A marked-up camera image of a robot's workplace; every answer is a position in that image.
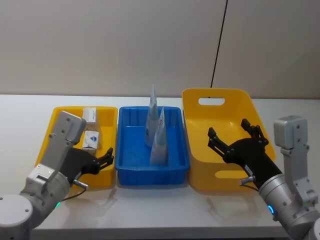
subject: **yellow bin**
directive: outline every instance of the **yellow bin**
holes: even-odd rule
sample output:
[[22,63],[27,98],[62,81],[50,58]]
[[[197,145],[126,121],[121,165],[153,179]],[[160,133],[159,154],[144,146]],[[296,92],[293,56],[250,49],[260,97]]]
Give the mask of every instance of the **yellow bin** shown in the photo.
[[[83,116],[84,108],[96,108],[98,122],[101,129],[102,135],[102,147],[97,150],[96,157],[102,157],[109,148],[113,148],[112,155],[116,154],[116,137],[117,137],[117,119],[118,119],[118,109],[116,107],[106,107],[106,106],[60,106],[56,107],[50,119],[48,129],[46,130],[44,140],[36,160],[35,165],[37,165],[44,155],[45,149],[48,146],[49,134],[52,132],[52,128],[58,118],[61,111],[66,111],[80,118]],[[80,142],[74,146],[74,148],[81,149],[84,140],[84,135],[82,134]],[[99,174],[85,174],[80,177],[80,181],[89,185],[90,188],[110,188],[114,184],[115,179],[115,161],[110,166],[102,169]]]
[[[200,104],[199,99],[211,97],[224,99],[221,105]],[[240,166],[225,163],[208,147],[208,130],[230,145],[250,135],[241,127],[242,119],[252,125],[260,125],[264,136],[269,139],[255,106],[247,92],[226,88],[189,88],[182,92],[183,117],[190,159],[189,182],[201,192],[242,192],[248,188],[239,186],[239,179],[247,177]],[[276,154],[271,143],[265,148],[274,161]]]

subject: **cable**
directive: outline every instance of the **cable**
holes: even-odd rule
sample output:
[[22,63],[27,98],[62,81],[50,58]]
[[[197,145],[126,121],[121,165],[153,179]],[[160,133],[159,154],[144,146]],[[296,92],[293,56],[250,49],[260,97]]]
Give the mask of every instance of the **cable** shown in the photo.
[[73,196],[69,196],[69,197],[66,197],[65,199],[63,199],[60,203],[62,203],[63,201],[66,201],[66,200],[70,200],[70,199],[73,199],[73,198],[76,198],[76,197],[79,197],[81,194],[83,194],[85,191],[87,191],[87,189],[84,189],[82,192],[76,194],[76,195],[73,195]]
[[222,32],[224,30],[224,25],[225,25],[227,6],[228,6],[228,0],[225,0],[225,7],[224,7],[224,13],[223,13],[220,37],[219,37],[218,47],[216,49],[216,55],[215,55],[215,61],[214,61],[214,67],[213,67],[213,73],[212,73],[212,79],[211,79],[210,88],[212,88],[212,85],[214,83],[214,77],[215,77],[215,72],[216,72],[216,66],[217,66],[218,54],[219,54],[219,49],[220,49],[221,37],[222,37]]
[[249,185],[240,185],[240,186],[242,186],[242,187],[246,187],[246,188],[250,188],[250,189],[252,189],[252,190],[255,190],[255,191],[259,192],[259,190],[258,190],[258,189],[256,189],[256,188],[255,188],[255,187],[253,187],[253,186],[249,186]]

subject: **blue plastic tray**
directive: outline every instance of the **blue plastic tray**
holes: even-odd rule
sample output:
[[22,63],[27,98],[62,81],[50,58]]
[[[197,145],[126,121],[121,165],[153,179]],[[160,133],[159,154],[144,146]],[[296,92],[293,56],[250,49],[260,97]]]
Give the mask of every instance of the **blue plastic tray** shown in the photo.
[[122,185],[182,184],[188,171],[189,157],[186,147],[181,110],[164,107],[168,140],[168,165],[150,165],[151,148],[145,144],[147,106],[121,107],[116,144],[115,168]]

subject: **white wall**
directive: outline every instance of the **white wall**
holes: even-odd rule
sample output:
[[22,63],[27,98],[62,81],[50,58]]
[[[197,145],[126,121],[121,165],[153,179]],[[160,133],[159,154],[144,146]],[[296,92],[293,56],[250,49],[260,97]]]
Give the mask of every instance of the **white wall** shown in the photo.
[[0,93],[209,87],[224,0],[1,0]]
[[[226,0],[1,0],[0,93],[209,87]],[[229,0],[214,87],[320,98],[320,1]]]
[[320,98],[320,1],[229,0],[213,86]]

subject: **small box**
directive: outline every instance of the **small box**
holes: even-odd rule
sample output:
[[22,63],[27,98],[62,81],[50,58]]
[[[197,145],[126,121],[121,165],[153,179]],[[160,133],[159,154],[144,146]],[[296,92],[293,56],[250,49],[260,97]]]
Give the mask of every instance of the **small box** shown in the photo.
[[97,109],[95,107],[85,107],[83,109],[82,118],[86,120],[86,126],[85,126],[86,131],[96,131],[100,133]]
[[99,132],[85,131],[83,143],[82,143],[82,149],[89,152],[92,155],[95,155],[99,147],[100,147]]

